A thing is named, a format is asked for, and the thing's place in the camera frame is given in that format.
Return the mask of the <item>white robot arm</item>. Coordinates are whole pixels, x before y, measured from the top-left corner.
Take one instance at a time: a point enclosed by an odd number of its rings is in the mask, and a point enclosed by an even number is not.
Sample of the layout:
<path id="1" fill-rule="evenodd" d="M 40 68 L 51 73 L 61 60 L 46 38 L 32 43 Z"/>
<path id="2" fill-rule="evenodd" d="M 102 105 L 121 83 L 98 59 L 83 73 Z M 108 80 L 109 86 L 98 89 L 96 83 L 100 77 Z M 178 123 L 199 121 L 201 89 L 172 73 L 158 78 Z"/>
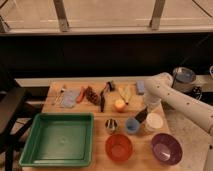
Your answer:
<path id="1" fill-rule="evenodd" d="M 154 110 L 161 101 L 184 114 L 211 136 L 203 171 L 213 171 L 213 106 L 172 88 L 173 77 L 163 72 L 144 80 L 144 104 Z"/>

